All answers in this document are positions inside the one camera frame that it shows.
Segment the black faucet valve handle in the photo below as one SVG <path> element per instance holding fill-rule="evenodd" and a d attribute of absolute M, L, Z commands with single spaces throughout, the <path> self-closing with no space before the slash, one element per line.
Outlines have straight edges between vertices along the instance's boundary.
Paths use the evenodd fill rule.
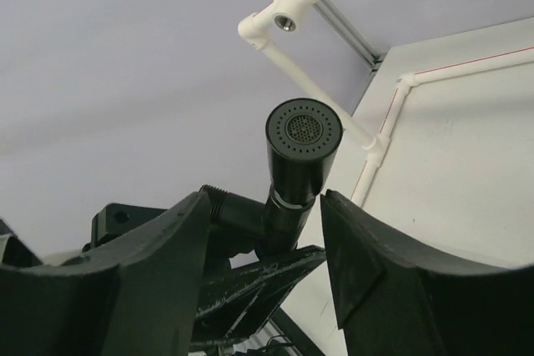
<path fill-rule="evenodd" d="M 304 205 L 322 191 L 344 129 L 336 112 L 312 98 L 293 98 L 268 116 L 265 135 L 271 186 L 289 204 Z"/>

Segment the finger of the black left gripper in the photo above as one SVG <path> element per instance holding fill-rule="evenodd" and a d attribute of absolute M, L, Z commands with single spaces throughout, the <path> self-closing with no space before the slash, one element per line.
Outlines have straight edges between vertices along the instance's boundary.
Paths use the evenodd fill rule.
<path fill-rule="evenodd" d="M 196 331 L 257 331 L 303 278 L 325 261 L 310 245 L 204 279 Z"/>

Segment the black L-shaped faucet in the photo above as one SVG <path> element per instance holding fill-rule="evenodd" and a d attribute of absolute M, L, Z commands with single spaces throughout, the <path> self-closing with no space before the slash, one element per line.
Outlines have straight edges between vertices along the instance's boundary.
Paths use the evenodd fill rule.
<path fill-rule="evenodd" d="M 254 251 L 268 258 L 297 249 L 300 235 L 315 205 L 287 203 L 274 190 L 265 203 L 205 184 L 210 204 L 208 252 L 232 258 Z"/>

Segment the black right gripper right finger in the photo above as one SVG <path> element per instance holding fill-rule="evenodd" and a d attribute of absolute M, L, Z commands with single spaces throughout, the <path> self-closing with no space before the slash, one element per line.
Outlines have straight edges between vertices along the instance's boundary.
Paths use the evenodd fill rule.
<path fill-rule="evenodd" d="M 320 198 L 338 327 L 350 355 L 530 355 L 533 268 L 424 244 L 333 190 Z"/>

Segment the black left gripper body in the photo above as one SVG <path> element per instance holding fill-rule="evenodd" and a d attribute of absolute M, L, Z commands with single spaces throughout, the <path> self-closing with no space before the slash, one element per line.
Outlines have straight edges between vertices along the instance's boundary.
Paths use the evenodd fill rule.
<path fill-rule="evenodd" d="M 166 212 L 165 208 L 150 208 L 109 203 L 97 213 L 91 223 L 91 238 L 83 256 L 126 256 L 145 248 L 158 234 L 152 220 Z"/>

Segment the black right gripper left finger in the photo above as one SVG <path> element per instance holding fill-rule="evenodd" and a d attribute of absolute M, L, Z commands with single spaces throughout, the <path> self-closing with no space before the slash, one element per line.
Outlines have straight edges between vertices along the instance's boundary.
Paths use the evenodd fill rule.
<path fill-rule="evenodd" d="M 208 242 L 209 198 L 190 194 L 58 266 L 1 237 L 4 355 L 185 355 Z"/>

